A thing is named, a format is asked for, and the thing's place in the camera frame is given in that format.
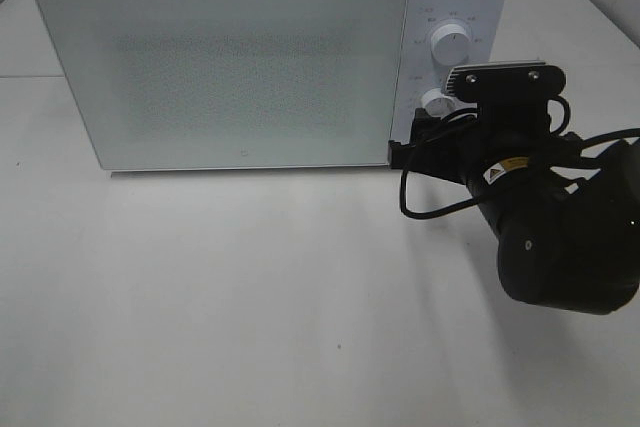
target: black cable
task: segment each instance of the black cable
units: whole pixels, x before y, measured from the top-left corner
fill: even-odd
[[[418,152],[427,144],[429,144],[430,142],[433,142],[435,140],[438,140],[446,135],[449,135],[451,133],[454,132],[460,132],[466,128],[468,128],[469,126],[473,125],[473,123],[467,123],[467,124],[462,124],[457,126],[454,129],[449,129],[449,130],[445,130],[445,128],[447,127],[447,125],[449,124],[449,122],[451,122],[451,120],[455,119],[456,117],[460,117],[463,115],[472,115],[472,114],[476,114],[478,112],[478,109],[473,108],[473,107],[468,107],[468,108],[464,108],[464,109],[459,109],[456,110],[454,112],[451,112],[449,115],[446,115],[445,117],[442,118],[442,120],[440,121],[440,123],[434,127],[430,132],[428,132],[428,134],[426,135],[426,137],[424,137],[423,139],[421,139],[420,141],[418,141],[415,145],[415,147],[413,148],[413,151],[411,152],[411,154],[409,155],[409,158],[407,159],[407,161],[404,164],[404,167],[402,169],[402,174],[400,176],[400,211],[406,215],[409,218],[412,219],[429,219],[429,218],[435,218],[435,217],[421,217],[422,215],[425,214],[430,214],[430,212],[425,212],[425,213],[419,213],[419,212],[413,212],[411,210],[409,210],[409,208],[407,207],[407,178],[409,177],[409,172],[411,170],[411,166],[413,165],[413,162],[416,159],[416,156],[418,154]],[[439,215],[436,215],[436,217],[440,217],[442,215],[446,215],[446,213],[442,213]]]
[[[569,124],[569,121],[571,119],[571,108],[569,106],[569,103],[563,97],[557,96],[552,100],[559,102],[564,108],[564,118],[562,120],[562,123],[556,130],[552,132],[552,135],[558,135],[560,132],[564,131],[564,129],[566,129]],[[436,210],[431,210],[428,212],[413,212],[412,210],[409,210],[409,208],[407,207],[407,178],[409,175],[409,171],[411,170],[411,165],[413,164],[416,158],[418,150],[424,147],[425,145],[427,145],[428,143],[433,142],[437,139],[440,139],[445,135],[462,131],[467,127],[473,125],[473,123],[467,123],[467,124],[462,124],[461,126],[458,126],[455,129],[443,130],[452,119],[459,117],[461,115],[469,115],[474,113],[477,113],[477,109],[466,108],[466,109],[460,109],[452,112],[451,114],[443,117],[442,123],[436,126],[432,131],[430,131],[425,138],[417,142],[416,146],[411,152],[411,155],[407,159],[407,162],[405,163],[404,168],[402,169],[402,175],[400,177],[400,210],[407,217],[411,219],[416,219],[416,220],[430,220],[430,219],[435,219],[448,214],[452,214],[454,212],[467,209],[469,207],[477,206],[478,204],[481,204],[483,202],[488,202],[504,194],[505,192],[513,189],[514,187],[517,187],[518,185],[523,184],[528,180],[531,180],[533,177],[543,173],[545,170],[551,167],[557,166],[556,163],[562,164],[562,160],[560,159],[560,156],[556,157],[555,160],[553,160],[553,157],[550,157],[546,159],[546,161],[537,162],[534,166],[529,167],[526,172],[523,172],[523,175],[519,176],[515,180],[512,180],[511,182],[506,182],[501,186],[495,187],[491,192],[487,192],[485,194],[479,195],[478,197],[463,200],[461,202],[456,202],[455,204],[451,204],[446,207],[442,207]],[[571,145],[570,149],[567,149],[567,150],[571,150],[575,152],[575,154],[577,155],[582,150],[588,149],[590,147],[595,147],[597,145],[604,144],[606,142],[613,142],[616,140],[622,140],[622,139],[634,138],[634,137],[640,138],[640,129],[624,129],[624,130],[618,130],[615,132],[609,132],[607,134],[597,135],[589,139],[578,141],[574,145]],[[575,159],[575,162],[576,163],[573,165],[575,165],[576,168],[587,168],[587,169],[600,168],[600,165],[597,164],[597,159],[579,157],[578,159]],[[569,167],[570,165],[572,164],[567,162],[565,163],[564,166]],[[578,183],[579,185],[584,183],[584,182],[581,182],[581,180],[583,179],[575,179],[576,183]]]
[[[569,122],[571,122],[571,106],[569,105],[569,102],[567,102],[567,99],[561,97],[560,95],[553,97],[551,100],[555,100],[560,105],[562,105],[562,109],[564,111],[560,126],[556,130],[551,132],[551,135],[559,135],[564,131],[564,129],[569,126]]]
[[[640,138],[640,129],[623,129],[616,130],[615,132],[609,132],[607,134],[596,135],[589,139],[582,140],[578,143],[579,150],[595,147],[596,145],[605,144],[607,142],[613,142],[614,140]]]

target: white table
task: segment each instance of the white table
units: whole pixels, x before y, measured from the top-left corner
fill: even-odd
[[[507,1],[494,58],[536,57],[576,131],[640,124],[640,52],[587,0]],[[408,220],[397,172],[110,177],[32,0],[0,77],[1,426],[640,424],[640,298],[511,301],[480,213]]]

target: yellow warning sticker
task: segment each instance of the yellow warning sticker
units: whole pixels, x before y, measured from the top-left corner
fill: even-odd
[[[511,157],[510,159],[501,160],[497,164],[489,167],[484,173],[484,180],[491,185],[507,172],[516,169],[524,169],[529,165],[529,157]]]

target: white microwave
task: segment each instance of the white microwave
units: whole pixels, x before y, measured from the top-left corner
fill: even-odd
[[[37,0],[106,170],[386,165],[504,0]]]

